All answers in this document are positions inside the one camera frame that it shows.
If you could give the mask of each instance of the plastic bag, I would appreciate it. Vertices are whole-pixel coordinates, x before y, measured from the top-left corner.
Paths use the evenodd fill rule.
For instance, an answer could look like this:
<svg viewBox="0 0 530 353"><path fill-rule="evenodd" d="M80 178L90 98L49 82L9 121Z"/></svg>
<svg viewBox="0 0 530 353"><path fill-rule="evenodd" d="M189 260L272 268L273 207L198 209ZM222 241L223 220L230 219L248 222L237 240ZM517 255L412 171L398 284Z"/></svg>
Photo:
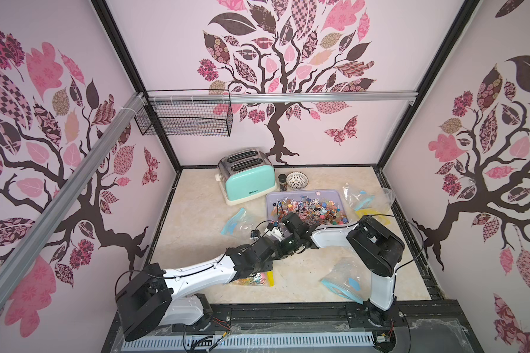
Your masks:
<svg viewBox="0 0 530 353"><path fill-rule="evenodd" d="M386 187L377 190L374 194L367 194L365 191L350 186L345 183L344 197L355 213L360 217L366 215L389 214L390 207L395 202L395 192ZM389 217L375 216L375 219L383 225L390 223Z"/></svg>
<svg viewBox="0 0 530 353"><path fill-rule="evenodd" d="M359 304L363 304L371 295L371 271L365 265L360 265L359 259L341 259L320 283L332 293Z"/></svg>
<svg viewBox="0 0 530 353"><path fill-rule="evenodd" d="M249 277L247 279L236 279L235 281L232 282L232 284L235 284L238 286L272 287L275 285L275 281L273 280L273 271L269 271L269 272L259 272L253 277Z"/></svg>
<svg viewBox="0 0 530 353"><path fill-rule="evenodd" d="M255 216L250 214L241 208L232 218L230 218L224 228L222 228L221 234L223 236L232 236L243 241L248 241L251 236L251 231L255 229L257 221Z"/></svg>

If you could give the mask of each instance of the beige floor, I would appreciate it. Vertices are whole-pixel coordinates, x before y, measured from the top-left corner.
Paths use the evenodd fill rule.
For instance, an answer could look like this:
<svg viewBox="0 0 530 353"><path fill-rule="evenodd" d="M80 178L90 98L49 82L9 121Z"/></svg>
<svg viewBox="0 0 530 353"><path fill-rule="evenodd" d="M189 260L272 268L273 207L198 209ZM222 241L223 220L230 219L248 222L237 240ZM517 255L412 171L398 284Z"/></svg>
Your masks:
<svg viewBox="0 0 530 353"><path fill-rule="evenodd" d="M368 193L380 188L373 169L368 166L276 169L277 174L288 174L291 171L301 171L309 177L310 183L306 190L336 189L342 200L344 197L341 188L346 182ZM244 244L240 240L220 234L226 221L241 207L256 215L260 221L267 219L265 197L236 206L227 206L215 181L216 173L216 169L183 171L151 260L158 262L161 268L197 264L223 254L227 247ZM347 205L345 207L350 222L357 221L358 217L354 212ZM389 229L403 238L394 219ZM210 303L345 301L326 289L320 280L342 257L350 256L353 254L348 249L339 247L308 249L303 254L273 263L275 285L272 287L226 284L208 287L201 293L206 294ZM412 255L407 247L403 253L403 263L410 259ZM395 294L398 300L430 299L414 263L403 267L397 273Z"/></svg>

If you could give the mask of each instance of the white strainer bowl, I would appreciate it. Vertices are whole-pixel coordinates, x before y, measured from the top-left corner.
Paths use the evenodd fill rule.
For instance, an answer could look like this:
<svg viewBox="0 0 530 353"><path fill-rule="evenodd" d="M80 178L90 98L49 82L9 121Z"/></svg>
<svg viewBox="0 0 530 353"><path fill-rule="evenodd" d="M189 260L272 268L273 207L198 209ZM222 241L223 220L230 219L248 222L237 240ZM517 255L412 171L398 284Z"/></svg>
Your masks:
<svg viewBox="0 0 530 353"><path fill-rule="evenodd" d="M293 189L303 189L308 185L308 177L304 173L292 172L286 176L286 183Z"/></svg>

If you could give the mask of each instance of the butterfly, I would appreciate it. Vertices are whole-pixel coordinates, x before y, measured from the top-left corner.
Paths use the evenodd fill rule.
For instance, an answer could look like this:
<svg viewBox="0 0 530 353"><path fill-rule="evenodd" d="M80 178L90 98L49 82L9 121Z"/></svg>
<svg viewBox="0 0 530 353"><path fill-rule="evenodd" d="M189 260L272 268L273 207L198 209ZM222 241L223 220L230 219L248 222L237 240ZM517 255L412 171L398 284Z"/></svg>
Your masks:
<svg viewBox="0 0 530 353"><path fill-rule="evenodd" d="M334 141L336 141L340 146L341 142L345 140L345 137L355 137L357 133L357 129L354 128L354 126L357 125L357 115L349 119L349 121L345 124L343 130L339 129L329 129L324 131L328 136L333 137Z"/></svg>
<svg viewBox="0 0 530 353"><path fill-rule="evenodd" d="M151 152L149 152L147 148L143 148L143 153L145 154L145 160L148 163L149 169L147 172L145 172L145 174L143 174L141 185L145 185L150 181L157 181L157 172L155 170L157 169L160 163L155 157L151 157Z"/></svg>

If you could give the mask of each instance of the aluminum rail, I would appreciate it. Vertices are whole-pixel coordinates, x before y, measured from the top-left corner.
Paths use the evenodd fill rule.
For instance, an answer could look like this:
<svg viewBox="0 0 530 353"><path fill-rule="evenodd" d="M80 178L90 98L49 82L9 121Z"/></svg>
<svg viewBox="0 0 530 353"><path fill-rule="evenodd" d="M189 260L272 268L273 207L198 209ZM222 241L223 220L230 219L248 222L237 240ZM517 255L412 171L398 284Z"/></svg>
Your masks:
<svg viewBox="0 0 530 353"><path fill-rule="evenodd" d="M208 101L223 99L227 95L168 95L165 91L149 91L150 102L168 101ZM374 91L374 92L327 92L327 93L271 93L271 94L232 94L232 104L242 103L283 103L283 102L352 102L352 101L414 101L416 91Z"/></svg>
<svg viewBox="0 0 530 353"><path fill-rule="evenodd" d="M71 174L59 194L37 218L28 234L16 244L12 254L0 267L0 309L10 297L21 279L33 265L35 258L43 250L43 246L59 226L69 209L77 200L86 183L100 166L102 160L108 155L127 124L143 107L143 94L134 93L118 115L108 126L102 138L94 145L92 150Z"/></svg>

